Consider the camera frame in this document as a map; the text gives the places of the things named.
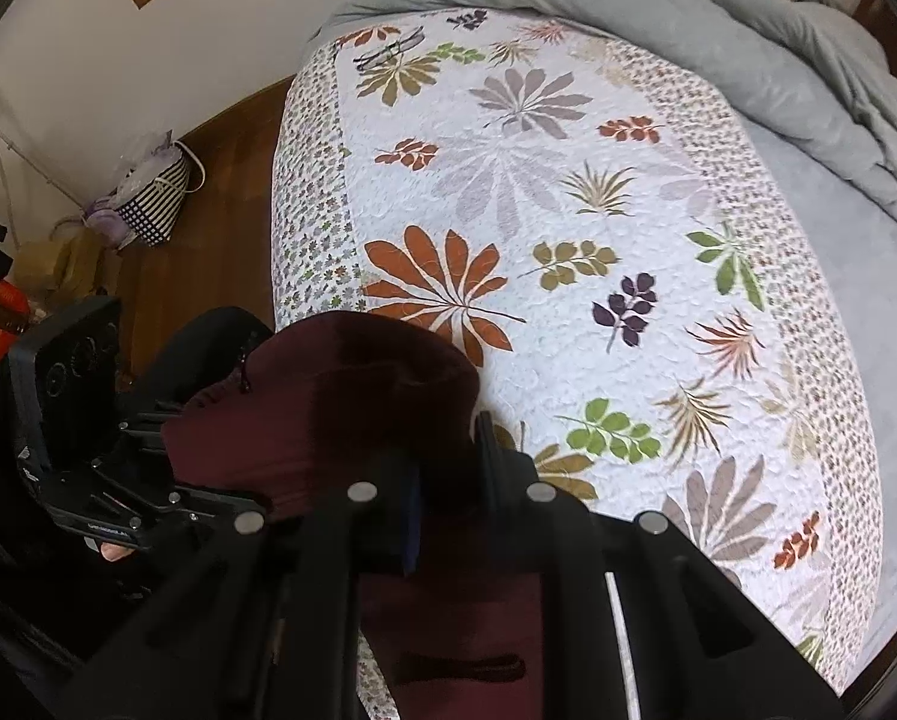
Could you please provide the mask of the left hand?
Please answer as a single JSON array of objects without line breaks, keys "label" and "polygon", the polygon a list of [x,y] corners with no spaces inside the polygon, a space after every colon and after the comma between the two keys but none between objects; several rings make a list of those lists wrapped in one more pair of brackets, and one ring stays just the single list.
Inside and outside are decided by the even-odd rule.
[{"label": "left hand", "polygon": [[116,562],[120,559],[124,559],[125,557],[130,556],[134,553],[133,548],[128,548],[128,546],[121,546],[121,544],[113,544],[113,543],[101,543],[100,544],[100,554],[105,561],[108,562]]}]

